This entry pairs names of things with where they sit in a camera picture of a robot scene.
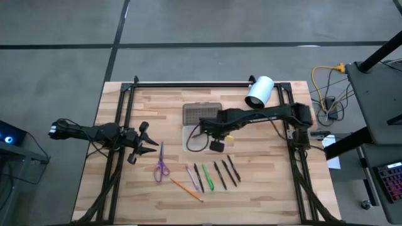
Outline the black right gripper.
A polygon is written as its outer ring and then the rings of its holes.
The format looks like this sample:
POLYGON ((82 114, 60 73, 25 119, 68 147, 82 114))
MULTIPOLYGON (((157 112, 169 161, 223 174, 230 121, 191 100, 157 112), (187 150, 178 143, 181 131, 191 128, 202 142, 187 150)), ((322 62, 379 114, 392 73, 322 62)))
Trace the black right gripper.
MULTIPOLYGON (((232 132, 232 127, 222 126, 217 124, 204 124, 204 132, 211 136, 213 139, 224 140, 232 132)), ((209 149, 222 153, 224 151, 225 144, 219 141, 212 141, 209 149)))

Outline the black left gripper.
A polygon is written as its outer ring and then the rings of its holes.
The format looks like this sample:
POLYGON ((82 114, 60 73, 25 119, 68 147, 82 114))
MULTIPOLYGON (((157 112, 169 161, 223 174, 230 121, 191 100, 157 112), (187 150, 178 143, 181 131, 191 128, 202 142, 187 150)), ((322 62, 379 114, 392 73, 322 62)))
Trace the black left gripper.
POLYGON ((149 123, 146 121, 143 121, 141 125, 139 126, 139 131, 141 135, 139 136, 138 133, 135 131, 135 129, 132 128, 127 128, 124 130, 122 134, 122 145, 125 147, 137 149, 133 150, 132 153, 129 154, 128 156, 128 163, 130 164, 135 164, 137 161, 138 156, 141 156, 146 153, 152 153, 156 152, 155 149, 151 148, 146 148, 146 147, 139 147, 142 141, 152 144, 155 146, 158 146, 158 143, 153 141, 147 134, 147 129, 149 128, 149 123))

